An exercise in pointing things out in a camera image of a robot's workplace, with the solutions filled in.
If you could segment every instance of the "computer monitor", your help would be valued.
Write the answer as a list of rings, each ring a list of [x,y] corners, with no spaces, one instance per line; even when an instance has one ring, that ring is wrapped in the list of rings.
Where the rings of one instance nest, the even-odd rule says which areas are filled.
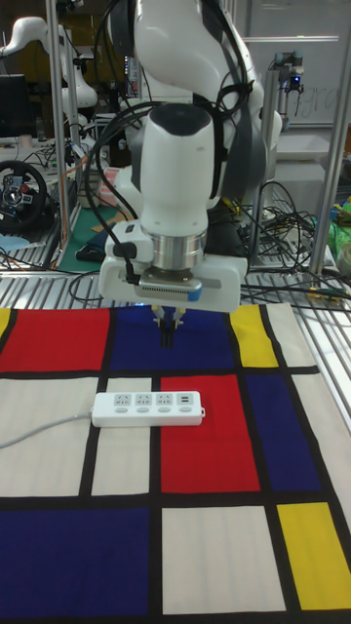
[[[36,136],[35,120],[23,74],[0,76],[0,139]]]

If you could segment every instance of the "white power cord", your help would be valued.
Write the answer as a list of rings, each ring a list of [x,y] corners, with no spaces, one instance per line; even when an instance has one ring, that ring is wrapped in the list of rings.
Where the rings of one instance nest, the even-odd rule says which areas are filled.
[[[69,416],[69,418],[63,418],[62,420],[55,420],[55,422],[49,422],[46,425],[41,425],[41,427],[37,427],[36,429],[32,429],[27,433],[23,433],[22,436],[18,436],[9,442],[5,442],[0,445],[0,449],[5,449],[6,447],[11,447],[12,445],[16,445],[18,442],[25,440],[26,438],[30,438],[34,436],[36,433],[40,433],[41,431],[45,431],[45,429],[50,429],[51,427],[56,427],[57,425],[62,425],[64,422],[72,422],[72,420],[83,420],[83,418],[91,418],[92,413],[89,411],[87,413],[78,413],[75,416]]]

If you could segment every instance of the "cable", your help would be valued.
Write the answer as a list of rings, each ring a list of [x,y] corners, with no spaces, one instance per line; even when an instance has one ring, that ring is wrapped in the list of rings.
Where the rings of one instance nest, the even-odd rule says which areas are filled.
[[[244,295],[242,298],[243,299],[248,299],[250,296],[249,295]],[[254,299],[258,299],[259,301],[263,301],[264,303],[273,303],[274,305],[276,305],[277,303],[288,303],[287,301],[272,301],[272,299],[266,299],[263,298],[262,296],[258,296],[258,295],[253,295]],[[310,310],[310,312],[348,312],[348,310],[345,309],[330,309],[328,307],[326,308],[322,308],[322,307],[316,307],[316,306],[311,306],[311,305],[299,305],[298,303],[290,303],[289,305],[291,306],[291,308],[297,308],[298,310]]]
[[[294,214],[295,214],[295,217],[296,217],[296,226],[297,226],[297,253],[296,253],[296,260],[294,261],[294,266],[295,266],[295,267],[297,267],[297,265],[298,265],[298,260],[299,260],[299,255],[300,255],[300,249],[301,249],[301,230],[300,230],[300,225],[299,225],[299,222],[298,222],[298,212],[297,212],[296,206],[295,206],[295,204],[294,204],[294,201],[293,201],[293,197],[292,197],[292,195],[290,194],[290,192],[288,191],[288,189],[284,186],[284,184],[282,184],[281,182],[278,182],[278,181],[276,181],[276,180],[268,180],[267,182],[265,182],[264,184],[262,184],[262,186],[260,187],[260,190],[259,190],[259,196],[261,196],[261,194],[262,194],[262,192],[263,192],[264,188],[266,188],[266,186],[269,186],[269,185],[272,185],[272,184],[275,184],[276,186],[279,186],[280,188],[282,188],[282,189],[285,191],[285,193],[288,195],[289,200],[290,200],[290,202],[291,202],[291,207],[292,207],[292,210],[293,210],[293,212],[294,212]]]
[[[109,180],[107,180],[107,178],[104,176],[103,170],[100,164],[100,160],[99,160],[99,153],[103,145],[105,145],[113,137],[121,133],[121,131],[124,130],[124,128],[127,127],[127,125],[130,125],[132,119],[134,119],[135,117],[138,120],[141,119],[141,117],[148,114],[150,108],[152,108],[155,105],[160,105],[161,103],[162,102],[143,102],[141,104],[137,104],[136,106],[134,106],[132,113],[128,109],[116,115],[116,117],[112,119],[110,123],[107,125],[107,127],[104,129],[101,137],[99,138],[97,143],[94,145],[93,149],[91,150],[89,157],[88,157],[87,167],[85,170],[84,180],[85,180],[85,189],[86,189],[88,202],[93,212],[95,213],[98,221],[101,223],[101,225],[103,226],[107,234],[112,238],[113,242],[115,243],[115,245],[117,246],[119,250],[119,253],[124,258],[126,262],[127,280],[130,284],[137,284],[139,276],[135,275],[133,265],[131,263],[131,260],[128,258],[124,247],[121,245],[120,241],[116,237],[113,230],[109,227],[109,225],[107,225],[103,217],[98,212],[98,208],[94,202],[94,193],[90,186],[89,174],[90,174],[90,169],[91,169],[93,159],[96,158],[98,172],[101,175],[103,181],[105,182],[107,188],[109,188],[112,191],[112,193],[116,195],[116,197],[120,200],[120,202],[122,202],[126,206],[126,208],[131,212],[131,214],[136,215],[132,206],[125,200],[125,198],[120,193],[118,193],[118,191],[116,191],[116,189],[112,186]]]
[[[12,271],[12,266],[10,264],[9,255],[7,254],[6,250],[4,250],[3,247],[0,247],[0,254],[2,254],[5,257],[9,271]]]
[[[244,208],[244,207],[240,204],[240,202],[239,202],[237,199],[235,199],[235,204],[237,204],[237,205],[239,206],[239,208],[241,208],[241,210],[242,210],[242,211],[243,211],[243,212],[244,212],[244,213],[245,213],[245,214],[249,217],[249,219],[250,219],[253,223],[255,223],[255,224],[257,225],[257,227],[258,227],[261,231],[264,231],[264,232],[265,232],[264,227],[263,227],[260,223],[258,223],[258,221],[257,221],[257,220],[256,220],[256,219],[255,219],[255,218],[254,218],[254,217],[253,217],[250,213],[249,213],[249,211],[247,211],[247,210],[246,210],[246,209],[245,209],[245,208]],[[279,245],[279,243],[280,243],[280,242],[279,242],[279,240],[275,239],[275,237],[274,237],[274,236],[271,236],[268,232],[265,232],[265,233],[266,233],[266,235],[267,235],[267,236],[269,236],[269,237],[270,237],[273,241],[276,241],[277,245]],[[293,257],[293,254],[292,254],[292,253],[288,252],[288,250],[284,250],[284,251],[285,251],[285,253],[289,256],[289,258],[290,258],[290,259],[292,259],[293,261],[295,261],[295,258]],[[303,272],[308,273],[309,275],[311,275],[311,276],[312,276],[312,277],[313,277],[316,281],[319,281],[319,282],[322,282],[322,283],[324,283],[324,284],[327,284],[327,286],[329,285],[329,284],[328,284],[328,282],[327,282],[327,280],[323,279],[323,277],[322,277],[321,275],[317,275],[316,273],[313,273],[313,271],[311,271],[311,270],[310,270],[310,269],[308,269],[307,267],[302,267],[302,266],[300,266],[299,268],[301,269],[301,271],[303,271]],[[261,271],[266,271],[266,268],[265,268],[265,267],[262,267],[260,270],[261,270]],[[276,273],[279,273],[279,272],[280,272],[280,269],[275,269],[275,272],[276,272]]]
[[[99,153],[100,153],[100,149],[97,151],[97,154],[96,154],[97,170],[98,170],[98,172],[100,174],[100,177],[102,178],[102,180],[105,183],[105,185],[107,186],[107,188],[113,193],[113,195],[115,195],[115,197],[117,197],[117,199],[122,204],[124,204],[124,206],[127,208],[127,210],[131,213],[132,217],[133,218],[138,218],[137,217],[137,213],[134,210],[134,208],[131,206],[131,204],[125,199],[125,197],[123,197],[123,195],[121,195],[121,193],[118,192],[118,190],[111,184],[109,179],[104,174],[103,168],[101,166]]]
[[[43,165],[43,161],[42,161],[42,159],[40,158],[40,156],[39,156],[39,154],[38,154],[37,152],[31,152],[30,154],[28,154],[28,156],[26,156],[26,157],[23,159],[23,162],[24,162],[24,163],[26,163],[26,162],[27,162],[27,160],[28,160],[29,158],[31,158],[32,156],[35,156],[35,157],[38,159],[38,161],[39,161],[39,163],[40,163],[40,166],[41,166],[43,169],[46,169],[46,168],[48,167],[47,163],[45,163],[45,164]]]
[[[150,101],[153,101],[153,99],[152,99],[152,95],[151,95],[150,85],[149,85],[149,82],[148,82],[148,80],[147,80],[147,78],[146,78],[145,70],[144,70],[144,68],[143,68],[143,67],[141,68],[141,71],[142,71],[143,79],[144,79],[144,81],[145,81],[145,83],[146,83],[147,92],[148,92],[148,94],[149,94]]]
[[[96,77],[97,77],[97,82],[99,83],[99,85],[100,85],[100,87],[102,89],[102,93],[104,93],[105,88],[104,88],[104,85],[102,84],[102,82],[100,81],[100,79],[98,77],[98,41],[99,41],[101,33],[103,33],[103,32],[105,33],[105,26],[106,26],[107,18],[109,16],[109,14],[111,13],[111,11],[114,9],[114,7],[118,4],[118,2],[119,2],[119,0],[111,0],[109,5],[107,6],[107,9],[105,10],[105,12],[104,12],[104,14],[103,14],[103,16],[101,18],[101,22],[100,22],[100,24],[98,26],[97,36],[96,36],[96,40],[95,40],[95,44],[94,44],[94,70],[95,70],[95,74],[96,74]],[[109,54],[109,51],[108,51],[107,47],[106,47],[106,54],[107,54],[107,58],[110,59],[110,54]],[[121,96],[122,100],[126,103],[128,108],[132,110],[132,107],[131,107],[131,105],[130,105],[130,103],[128,101],[128,98],[127,98],[126,94],[124,94],[122,90],[119,90],[119,93],[120,93],[120,96]]]
[[[71,45],[71,47],[73,48],[74,52],[76,53],[77,57],[81,56],[81,53],[77,50],[77,48],[75,47],[75,45],[72,43],[72,40],[68,37],[68,32],[66,30],[65,25],[63,25],[63,30],[64,30],[64,34],[67,37],[67,41],[68,43]]]
[[[75,299],[76,301],[79,301],[80,303],[87,303],[89,301],[102,301],[103,300],[103,296],[99,296],[99,297],[81,297],[81,296],[77,296],[76,294],[73,294],[73,292],[72,292],[73,286],[75,286],[77,283],[79,285],[79,282],[84,277],[88,277],[89,275],[92,275],[92,274],[95,274],[95,273],[96,273],[96,271],[88,271],[87,273],[82,273],[81,275],[77,275],[77,277],[74,278],[74,280],[72,280],[72,282],[68,286],[68,294],[70,294],[72,299]]]
[[[310,290],[304,289],[302,287],[299,286],[299,284],[291,284],[288,286],[256,286],[255,284],[245,284],[243,285],[243,288],[250,290],[258,290],[258,291],[263,291],[266,293],[269,292],[273,292],[273,291],[279,291],[279,292],[289,292],[289,293],[304,293],[304,294],[313,294]],[[351,301],[351,295],[350,294],[345,294],[344,296],[345,299],[350,300]]]
[[[14,438],[13,440],[10,440],[9,442],[0,444],[0,449],[6,449],[7,447],[12,447],[13,445],[16,445],[18,442],[21,442],[22,440],[26,440],[27,438],[30,438],[31,436],[34,436],[35,434],[40,433],[41,431],[45,431],[46,429],[50,429],[51,427],[56,427],[57,425],[62,425],[65,422],[72,422],[73,420],[83,420],[83,418],[91,418],[91,417],[92,417],[92,413],[89,411],[87,413],[78,413],[75,416],[69,416],[69,418],[62,418],[61,420],[56,420],[55,422],[49,422],[46,425],[41,425],[40,427],[36,427],[36,429],[32,429],[31,431],[28,431],[27,433],[23,433],[23,435],[18,436],[17,438]]]
[[[0,255],[3,255],[4,257],[6,257],[7,259],[9,259],[10,262],[15,262],[16,259],[14,257],[12,257],[11,255],[9,255],[8,253],[4,252],[2,253],[0,251]],[[47,269],[43,269],[42,266],[39,266],[38,264],[34,264],[33,262],[27,262],[26,260],[21,260],[20,261],[22,264],[25,264],[26,266],[30,266],[34,269],[37,269],[38,271],[52,271],[53,273],[62,273],[62,275],[81,275],[82,277],[84,277],[85,275],[89,275],[89,273],[91,273],[92,275],[94,273],[99,273],[98,270],[96,271],[90,271],[89,273],[82,273],[80,271],[62,271],[61,269],[51,269],[51,268],[47,268]]]

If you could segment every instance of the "black cable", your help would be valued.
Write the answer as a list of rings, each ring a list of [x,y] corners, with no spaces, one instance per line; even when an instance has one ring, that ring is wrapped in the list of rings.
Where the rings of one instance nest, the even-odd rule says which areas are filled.
[[[94,69],[95,69],[95,74],[96,74],[96,77],[97,77],[97,82],[99,83],[99,85],[100,85],[100,87],[102,89],[102,95],[103,95],[103,93],[105,91],[105,88],[104,88],[104,85],[102,84],[102,82],[99,80],[99,77],[98,77],[98,40],[100,38],[101,33],[105,32],[106,20],[107,20],[109,14],[111,13],[111,11],[118,4],[118,2],[119,2],[119,0],[111,0],[111,2],[109,3],[107,9],[105,10],[105,12],[104,12],[104,14],[103,14],[103,16],[101,18],[101,22],[100,22],[100,24],[98,26],[98,29],[97,29],[97,36],[96,36],[96,40],[95,40],[95,44],[94,44]],[[128,101],[128,98],[127,98],[126,94],[123,93],[123,90],[119,90],[119,93],[120,93],[120,96],[121,96],[122,100],[126,103],[128,108],[130,110],[132,110],[132,107],[131,107],[131,105],[130,105],[130,103]]]
[[[111,71],[112,71],[113,78],[114,78],[114,80],[115,80],[116,84],[118,84],[117,74],[116,74],[115,68],[114,68],[114,66],[113,66],[113,63],[112,63],[112,58],[111,58],[111,54],[110,54],[110,52],[109,52],[109,49],[108,49],[108,44],[107,44],[106,20],[105,20],[105,21],[104,21],[104,23],[103,23],[102,38],[103,38],[103,45],[104,45],[104,49],[105,49],[105,51],[106,51],[106,55],[107,55],[108,64],[109,64],[110,69],[111,69]]]
[[[45,271],[51,271],[52,273],[62,273],[64,275],[82,275],[82,276],[87,275],[87,273],[82,273],[81,271],[62,271],[61,269],[57,269],[57,268],[55,268],[55,269],[51,269],[51,268],[43,269],[42,266],[39,266],[38,264],[34,264],[33,262],[28,262],[27,260],[18,260],[16,257],[12,257],[8,253],[6,253],[5,250],[4,250],[4,253],[2,253],[0,251],[0,255],[5,256],[9,261],[13,260],[14,262],[17,262],[17,263],[20,263],[20,264],[25,264],[26,266],[30,266],[30,267],[32,267],[34,269],[37,269],[38,271],[44,271],[45,270]],[[99,270],[97,269],[96,271],[90,271],[90,273],[91,274],[99,273]]]
[[[88,162],[87,162],[87,166],[86,166],[86,170],[85,170],[85,174],[84,174],[84,182],[85,182],[85,189],[86,189],[87,199],[88,199],[88,202],[89,202],[89,204],[90,204],[90,206],[91,206],[95,216],[97,217],[97,220],[100,222],[100,224],[102,225],[104,230],[107,232],[107,234],[111,237],[111,239],[113,240],[113,242],[117,246],[117,249],[119,250],[119,253],[121,254],[121,256],[124,258],[124,260],[126,262],[126,271],[127,271],[128,282],[130,284],[137,284],[138,277],[136,276],[136,274],[134,272],[134,268],[133,268],[133,265],[131,263],[131,260],[128,258],[123,245],[118,240],[118,238],[115,235],[115,233],[113,232],[112,228],[106,223],[104,218],[99,213],[98,207],[96,206],[96,204],[94,202],[94,196],[93,196],[93,193],[91,191],[90,184],[89,184],[89,171],[90,171],[90,167],[91,167],[92,162],[93,162],[93,158],[95,156],[95,153],[94,153],[95,152],[95,148],[96,148],[96,145],[92,149],[92,151],[89,153]]]
[[[262,291],[263,293],[270,293],[274,291],[279,292],[288,292],[288,293],[304,293],[304,294],[313,294],[310,290],[302,288],[299,283],[289,284],[287,286],[264,286],[264,285],[255,285],[255,284],[245,284],[243,288],[248,289],[248,291]],[[344,294],[343,298],[351,301],[351,294]]]
[[[249,213],[249,211],[247,211],[247,210],[246,210],[246,209],[245,209],[245,208],[244,208],[244,207],[240,204],[240,202],[239,202],[237,199],[235,199],[235,204],[236,204],[237,206],[239,206],[239,208],[241,208],[241,209],[242,209],[242,211],[243,211],[243,212],[244,212],[244,213],[245,213],[245,214],[249,217],[249,219],[250,219],[253,223],[255,223],[255,224],[257,225],[257,227],[258,227],[261,231],[264,231],[264,232],[265,232],[264,227],[262,227],[262,225],[261,225],[260,223],[258,223],[258,221],[257,221],[257,220],[256,220],[256,219],[255,219],[255,218],[254,218],[254,217],[253,217],[250,213]],[[275,237],[274,237],[274,236],[271,236],[268,232],[265,232],[265,233],[266,233],[266,235],[267,235],[267,236],[269,236],[269,237],[270,237],[273,241],[276,241],[276,242],[277,242],[277,245],[279,245],[279,239],[278,239],[278,240],[277,240],[277,239],[275,239]],[[293,257],[293,254],[292,254],[292,253],[288,252],[287,250],[285,250],[285,253],[286,253],[286,254],[290,257],[290,259],[292,259],[292,260],[295,262],[295,258]],[[291,272],[292,272],[292,270],[293,270],[293,268],[292,268],[292,267],[286,267],[286,268],[287,268],[287,269],[289,269]],[[265,268],[265,267],[264,267],[264,268],[262,267],[260,270],[261,270],[261,271],[266,271],[266,268]],[[316,281],[322,282],[322,283],[324,283],[324,284],[327,284],[327,286],[329,286],[329,284],[328,284],[327,280],[323,279],[323,277],[322,277],[321,275],[317,275],[316,273],[313,273],[313,271],[311,271],[311,270],[310,270],[310,269],[308,269],[307,267],[302,267],[302,266],[300,266],[300,270],[302,270],[303,272],[308,273],[309,275],[311,275],[311,276],[312,276],[312,277],[313,277]],[[275,272],[276,272],[276,273],[279,273],[279,272],[280,272],[280,269],[276,269],[276,270],[275,270]]]
[[[95,273],[96,273],[96,271],[87,271],[87,273],[81,273],[80,275],[77,275],[77,277],[74,278],[74,280],[72,280],[70,282],[70,284],[68,285],[68,294],[72,297],[72,299],[75,299],[76,301],[79,301],[80,303],[88,303],[89,301],[102,301],[103,300],[103,296],[99,296],[99,297],[81,297],[81,296],[77,296],[76,294],[73,294],[73,292],[72,292],[73,286],[78,284],[78,287],[77,287],[77,291],[78,291],[79,282],[84,277],[88,277],[89,275],[93,275]]]
[[[134,106],[134,114],[136,115],[136,111],[140,111],[141,110],[141,112],[139,112],[137,114],[138,115],[137,118],[141,119],[141,117],[144,117],[145,115],[147,115],[149,113],[149,110],[150,110],[151,107],[158,106],[158,105],[161,105],[161,104],[162,104],[162,102],[152,102],[152,103],[150,103],[150,102],[142,102],[141,104],[137,104],[136,106]],[[99,159],[99,153],[100,153],[102,147],[107,142],[112,140],[113,137],[116,137],[116,136],[118,136],[118,134],[123,132],[125,126],[128,123],[128,115],[129,115],[129,110],[126,110],[126,111],[123,111],[122,113],[119,113],[119,115],[117,115],[113,120],[111,120],[111,122],[105,128],[105,130],[102,133],[101,137],[97,141],[96,145],[92,149],[91,153],[94,153],[93,157],[95,156],[95,158],[96,158],[97,170],[98,170],[99,175],[102,178],[103,182],[107,186],[107,188],[117,197],[119,202],[122,203],[128,209],[128,211],[131,213],[131,215],[134,218],[138,218],[137,217],[137,213],[135,212],[133,207],[114,188],[114,186],[111,184],[111,182],[105,176],[105,174],[103,172],[103,169],[102,169],[102,166],[101,166],[101,163],[100,163],[100,159]],[[89,170],[90,170],[90,166],[88,167],[88,163],[87,163],[86,173],[89,172]]]
[[[6,252],[6,250],[4,250],[4,248],[3,248],[3,247],[0,247],[0,253],[1,253],[4,257],[5,257],[5,260],[6,260],[7,265],[8,265],[8,269],[9,269],[10,271],[12,271],[12,266],[11,266],[11,264],[10,264],[9,255],[8,255],[8,253]]]
[[[290,194],[290,192],[288,191],[288,189],[284,186],[284,184],[282,184],[281,182],[278,182],[278,181],[276,181],[276,180],[268,180],[267,182],[265,182],[264,184],[262,184],[262,186],[260,187],[260,189],[259,189],[259,196],[261,196],[261,194],[262,194],[262,192],[263,192],[264,188],[266,188],[266,186],[269,186],[269,185],[272,185],[272,184],[273,184],[273,185],[276,185],[276,186],[279,186],[280,188],[282,188],[282,189],[285,191],[285,193],[286,193],[286,194],[288,195],[288,197],[289,197],[289,200],[290,200],[290,202],[291,202],[291,206],[292,206],[292,210],[293,210],[293,212],[294,212],[294,214],[295,214],[295,216],[296,216],[296,226],[297,226],[297,254],[296,254],[296,260],[295,260],[294,262],[295,262],[295,265],[298,265],[298,260],[299,260],[299,255],[300,255],[300,249],[301,249],[301,230],[300,230],[300,226],[299,226],[299,222],[298,222],[298,212],[297,212],[296,206],[295,206],[295,204],[294,204],[294,201],[293,201],[293,197],[292,197],[292,195]]]
[[[245,104],[250,96],[250,93],[253,89],[253,85],[252,83],[248,83],[248,74],[247,74],[247,69],[246,69],[246,65],[245,65],[245,61],[243,59],[243,56],[241,54],[240,48],[238,46],[238,43],[234,37],[234,34],[225,18],[225,15],[223,13],[223,11],[220,9],[220,7],[218,6],[218,4],[216,3],[215,0],[203,0],[203,4],[207,5],[213,12],[214,17],[219,21],[221,27],[222,27],[222,31],[226,34],[227,39],[230,43],[230,46],[236,56],[236,59],[238,61],[238,66],[240,69],[240,73],[241,73],[241,83],[239,84],[234,84],[231,85],[230,87],[226,87],[222,90],[222,94],[220,99],[223,99],[225,97],[225,95],[228,95],[229,93],[237,93],[238,94],[238,100],[236,102],[236,104],[233,106],[232,109],[228,109],[227,112],[231,115],[233,115],[237,110],[240,110],[240,108],[243,106],[243,104]]]
[[[38,159],[38,161],[39,161],[39,163],[40,163],[41,167],[42,167],[43,169],[46,169],[46,167],[47,167],[47,163],[45,163],[45,164],[43,165],[43,161],[42,161],[42,159],[40,158],[39,154],[37,154],[37,152],[31,152],[31,154],[28,154],[28,156],[26,156],[26,157],[23,159],[23,162],[24,162],[24,163],[26,163],[26,162],[27,162],[27,160],[28,160],[29,158],[31,158],[31,156],[35,156],[35,157]]]
[[[68,43],[71,45],[71,47],[73,48],[74,52],[76,53],[77,57],[81,57],[81,53],[78,52],[77,48],[75,47],[75,45],[73,44],[72,40],[70,39],[70,37],[68,36],[68,32],[66,30],[65,25],[63,24],[63,30],[65,33],[65,36],[67,37],[67,41]]]
[[[147,92],[148,92],[148,94],[149,94],[150,101],[153,101],[153,99],[152,99],[152,95],[151,95],[150,85],[149,85],[149,82],[148,82],[148,80],[147,80],[147,78],[146,78],[145,70],[144,70],[144,68],[143,68],[143,67],[141,68],[141,71],[142,71],[143,79],[144,79],[144,81],[145,81],[145,83],[146,83]]]
[[[249,295],[244,295],[242,298],[249,299],[251,297]],[[263,298],[262,296],[256,296],[256,295],[253,295],[253,298],[254,299],[258,299],[259,301],[263,301],[264,303],[273,303],[273,304],[288,303],[291,308],[297,308],[298,310],[310,310],[310,312],[316,311],[316,312],[345,312],[345,313],[349,313],[349,310],[345,310],[344,308],[342,308],[342,309],[340,309],[340,308],[339,309],[337,309],[337,308],[331,309],[331,308],[328,308],[328,307],[326,307],[326,308],[316,307],[316,306],[312,307],[310,305],[299,305],[297,303],[290,303],[289,301],[272,301],[272,299],[266,299],[266,298]]]

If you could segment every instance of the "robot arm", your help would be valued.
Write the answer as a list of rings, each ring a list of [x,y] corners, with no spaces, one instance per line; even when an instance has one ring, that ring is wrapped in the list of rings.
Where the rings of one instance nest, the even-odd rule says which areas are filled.
[[[63,42],[65,36],[64,29],[60,25],[58,27],[59,35]],[[0,48],[0,59],[5,59],[10,55],[20,52],[31,41],[40,41],[44,51],[49,54],[48,43],[48,25],[42,18],[20,18],[17,19],[12,32],[10,43]],[[64,55],[63,43],[60,44],[60,62],[62,69],[62,76],[64,80],[67,78],[66,72],[66,59]],[[84,80],[82,70],[79,65],[75,65],[75,81],[77,92],[77,105],[78,108],[88,108],[95,106],[98,101],[97,92],[87,85]],[[68,112],[68,93],[67,89],[62,89],[63,97],[63,111],[65,114]]]
[[[109,238],[100,292],[156,306],[160,325],[163,305],[232,312],[247,261],[236,243],[224,255],[219,239],[209,251],[208,208],[221,195],[243,197],[265,173],[263,89],[249,52],[216,0],[120,0],[109,32],[120,54],[137,57],[157,81],[191,90],[194,103],[154,105],[136,135],[140,219],[113,231],[137,279]],[[276,127],[278,135],[278,114]]]

